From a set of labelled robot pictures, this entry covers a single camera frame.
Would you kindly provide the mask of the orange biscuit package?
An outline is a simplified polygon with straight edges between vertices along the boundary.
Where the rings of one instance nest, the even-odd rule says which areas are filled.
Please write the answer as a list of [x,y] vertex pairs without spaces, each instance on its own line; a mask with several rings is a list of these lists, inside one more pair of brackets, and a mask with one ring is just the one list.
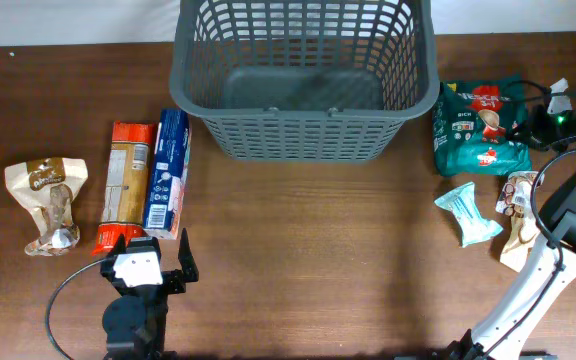
[[155,134],[154,124],[113,124],[104,206],[92,255],[109,252],[121,236],[129,243],[144,234],[144,204]]

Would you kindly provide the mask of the light blue snack wrapper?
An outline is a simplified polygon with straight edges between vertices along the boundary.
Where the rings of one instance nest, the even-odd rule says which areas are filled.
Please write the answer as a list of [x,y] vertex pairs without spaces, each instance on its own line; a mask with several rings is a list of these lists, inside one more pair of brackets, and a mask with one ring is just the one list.
[[503,228],[494,220],[484,218],[475,202],[475,184],[468,182],[445,193],[434,201],[439,208],[455,217],[462,235],[461,247],[486,242],[499,235]]

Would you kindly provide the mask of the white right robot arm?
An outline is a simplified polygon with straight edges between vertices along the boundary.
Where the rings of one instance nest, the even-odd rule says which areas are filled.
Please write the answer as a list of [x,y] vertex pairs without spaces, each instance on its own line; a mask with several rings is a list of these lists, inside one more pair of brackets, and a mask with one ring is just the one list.
[[540,86],[536,107],[518,76],[498,81],[447,81],[433,107],[435,164],[444,177],[460,173],[507,179],[496,209],[510,216],[519,239],[518,277],[498,305],[452,342],[442,359],[517,359],[525,341],[576,278],[576,169],[539,206],[535,193],[544,171],[531,168],[531,150],[573,155],[576,110],[565,80]]

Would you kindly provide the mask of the blue rectangular box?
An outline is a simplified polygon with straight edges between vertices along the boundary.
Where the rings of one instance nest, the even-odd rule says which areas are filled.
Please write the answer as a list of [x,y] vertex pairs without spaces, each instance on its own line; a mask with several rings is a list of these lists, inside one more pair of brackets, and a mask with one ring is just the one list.
[[190,159],[191,128],[187,114],[164,109],[157,128],[143,226],[148,236],[176,240]]

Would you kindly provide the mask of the green coffee mix bag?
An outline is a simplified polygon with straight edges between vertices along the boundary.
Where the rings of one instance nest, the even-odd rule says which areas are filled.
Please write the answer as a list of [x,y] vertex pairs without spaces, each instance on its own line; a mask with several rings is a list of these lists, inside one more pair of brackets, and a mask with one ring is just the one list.
[[514,75],[440,84],[432,110],[433,153],[440,175],[506,176],[530,171],[530,150],[506,134],[525,122],[524,91]]

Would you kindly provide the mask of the grey plastic basket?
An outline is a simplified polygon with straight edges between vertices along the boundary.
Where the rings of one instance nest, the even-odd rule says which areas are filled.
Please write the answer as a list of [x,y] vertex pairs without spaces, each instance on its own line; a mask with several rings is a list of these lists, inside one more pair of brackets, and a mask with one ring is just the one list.
[[430,0],[184,0],[169,89],[229,156],[376,158],[440,88]]

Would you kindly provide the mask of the beige brown snack pouch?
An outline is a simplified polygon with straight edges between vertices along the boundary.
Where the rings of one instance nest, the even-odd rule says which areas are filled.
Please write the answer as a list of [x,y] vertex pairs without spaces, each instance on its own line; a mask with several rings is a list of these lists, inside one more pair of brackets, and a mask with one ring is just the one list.
[[511,233],[499,261],[516,272],[520,272],[524,267],[540,234],[530,203],[536,175],[536,171],[511,173],[495,206],[495,210],[508,216],[511,223]]
[[28,243],[29,256],[61,256],[81,238],[72,216],[72,202],[88,178],[83,159],[49,157],[4,169],[5,186],[31,215],[39,236]]

